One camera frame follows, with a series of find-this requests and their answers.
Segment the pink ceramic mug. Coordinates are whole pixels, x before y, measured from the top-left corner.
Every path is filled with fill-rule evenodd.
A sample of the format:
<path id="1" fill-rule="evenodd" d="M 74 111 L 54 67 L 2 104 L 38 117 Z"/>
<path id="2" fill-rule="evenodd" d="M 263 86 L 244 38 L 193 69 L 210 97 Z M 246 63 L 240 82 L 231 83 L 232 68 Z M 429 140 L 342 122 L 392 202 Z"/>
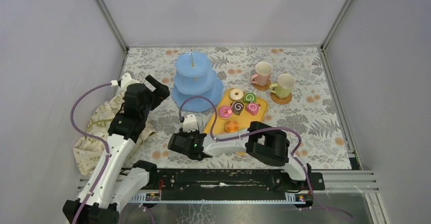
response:
<path id="1" fill-rule="evenodd" d="M 265 86 L 269 81 L 271 74 L 273 72 L 273 67 L 268 62 L 259 62 L 255 65 L 255 74 L 250 78 L 252 84 L 258 86 Z"/>

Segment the green ceramic mug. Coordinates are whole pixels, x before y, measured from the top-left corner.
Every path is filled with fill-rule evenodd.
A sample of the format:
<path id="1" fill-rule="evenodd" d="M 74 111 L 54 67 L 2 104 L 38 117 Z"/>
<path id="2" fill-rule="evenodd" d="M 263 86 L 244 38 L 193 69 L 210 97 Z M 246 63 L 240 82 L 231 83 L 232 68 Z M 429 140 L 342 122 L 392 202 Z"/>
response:
<path id="1" fill-rule="evenodd" d="M 276 97 L 284 99 L 291 94 L 295 83 L 296 80 L 292 75 L 281 74 L 278 76 L 276 83 L 273 83 L 269 86 L 269 91 Z"/>

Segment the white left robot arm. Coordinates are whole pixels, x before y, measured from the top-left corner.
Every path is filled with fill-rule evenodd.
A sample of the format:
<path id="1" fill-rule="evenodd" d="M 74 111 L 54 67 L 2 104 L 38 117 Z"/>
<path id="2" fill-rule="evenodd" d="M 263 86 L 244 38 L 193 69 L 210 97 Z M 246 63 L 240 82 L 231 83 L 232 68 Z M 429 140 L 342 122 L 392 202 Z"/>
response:
<path id="1" fill-rule="evenodd" d="M 150 111 L 170 95 L 168 86 L 151 75 L 145 79 L 154 90 L 129 73 L 109 82 L 110 86 L 125 90 L 124 101 L 110 124 L 107 139 L 96 137 L 104 144 L 105 152 L 89 181 L 76 200 L 67 200 L 63 206 L 69 223 L 118 223 L 122 209 L 138 190 L 161 186 L 157 166 L 142 160 L 133 164 L 120 185 L 114 185 L 127 156 L 146 128 Z"/>

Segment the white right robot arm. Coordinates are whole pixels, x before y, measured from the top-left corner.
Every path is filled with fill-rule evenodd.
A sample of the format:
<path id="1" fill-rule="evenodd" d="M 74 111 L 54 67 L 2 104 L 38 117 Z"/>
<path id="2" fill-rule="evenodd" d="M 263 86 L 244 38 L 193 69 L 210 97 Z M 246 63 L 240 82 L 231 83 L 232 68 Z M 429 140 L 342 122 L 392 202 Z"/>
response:
<path id="1" fill-rule="evenodd" d="M 265 165 L 283 168 L 294 187 L 305 189 L 311 184 L 312 177 L 311 167 L 295 156 L 301 143 L 302 137 L 293 129 L 253 121 L 246 129 L 226 134 L 183 130 L 172 135 L 168 149 L 195 161 L 245 152 Z"/>

